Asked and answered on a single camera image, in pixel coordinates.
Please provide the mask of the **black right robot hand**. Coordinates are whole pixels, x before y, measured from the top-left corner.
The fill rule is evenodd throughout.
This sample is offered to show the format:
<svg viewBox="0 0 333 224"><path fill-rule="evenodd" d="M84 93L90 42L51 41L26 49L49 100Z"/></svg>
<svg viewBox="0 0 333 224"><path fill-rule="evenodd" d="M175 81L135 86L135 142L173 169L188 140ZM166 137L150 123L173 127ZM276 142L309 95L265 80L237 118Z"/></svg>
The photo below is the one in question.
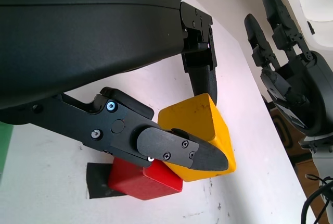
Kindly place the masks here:
<svg viewBox="0 0 333 224"><path fill-rule="evenodd" d="M288 62L279 64L252 14L244 23L252 58L281 114L307 136L332 133L332 70L321 54L309 49L282 0L262 0L273 41Z"/></svg>

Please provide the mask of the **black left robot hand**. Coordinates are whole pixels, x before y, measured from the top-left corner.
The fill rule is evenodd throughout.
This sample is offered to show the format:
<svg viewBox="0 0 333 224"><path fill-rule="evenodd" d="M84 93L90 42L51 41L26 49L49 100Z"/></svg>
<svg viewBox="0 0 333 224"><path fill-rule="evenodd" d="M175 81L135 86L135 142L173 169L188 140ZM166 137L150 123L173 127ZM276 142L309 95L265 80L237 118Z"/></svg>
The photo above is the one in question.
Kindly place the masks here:
<svg viewBox="0 0 333 224"><path fill-rule="evenodd" d="M103 88L83 103L67 92L180 54L193 93L217 100L212 17L184 0L1 0L1 122L31 123L148 167L228 168L225 152L152 108Z"/></svg>

